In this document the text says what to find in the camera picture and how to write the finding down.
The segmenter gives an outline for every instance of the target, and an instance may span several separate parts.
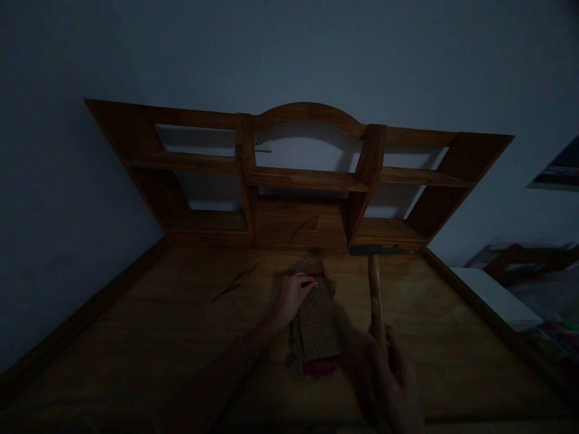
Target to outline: hammer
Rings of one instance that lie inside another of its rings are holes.
[[[407,250],[387,248],[379,244],[350,247],[351,256],[368,256],[368,279],[370,280],[370,308],[372,322],[370,332],[378,345],[386,347],[386,329],[384,328],[384,314],[382,313],[382,292],[380,291],[380,266],[378,255],[400,255]]]

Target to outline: person's left hand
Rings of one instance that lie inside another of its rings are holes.
[[[299,272],[283,278],[272,315],[281,327],[287,326],[296,317],[303,300],[318,283],[311,276]]]

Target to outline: wooden bed frame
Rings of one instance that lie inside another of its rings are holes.
[[[573,408],[579,392],[560,371],[545,362],[426,244],[444,225],[512,140],[498,134],[410,130],[363,125],[346,113],[321,104],[295,103],[261,115],[200,112],[106,101],[87,101],[115,148],[165,237],[94,295],[84,306],[0,377],[0,406],[6,407],[68,345],[174,244],[221,245],[264,250],[346,250],[349,245],[384,244],[415,251],[538,376]],[[253,132],[281,122],[323,121],[363,146],[355,173],[333,173],[256,166]],[[236,158],[169,153],[155,124],[236,130]],[[436,171],[382,167],[389,143],[449,147]],[[238,174],[244,214],[189,210],[175,170]],[[370,219],[364,212],[376,183],[425,184],[407,220]],[[258,186],[348,191],[345,201],[265,198]],[[317,227],[293,243],[290,234],[306,218],[319,214]]]
[[[510,245],[484,267],[485,272],[503,286],[510,286],[519,277],[533,277],[547,272],[561,271],[579,261],[579,246],[574,248],[525,248]],[[512,265],[532,265],[512,270]]]

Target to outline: electrical outlet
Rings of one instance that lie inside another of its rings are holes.
[[[261,134],[254,135],[253,144],[256,152],[271,152],[273,148],[273,141]]]

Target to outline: sandpaper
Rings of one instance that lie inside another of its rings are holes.
[[[298,378],[317,379],[335,371],[340,355],[332,302],[336,283],[325,278],[319,259],[300,259],[289,270],[291,273],[305,272],[318,281],[318,286],[308,294],[291,323],[294,354],[291,370]]]

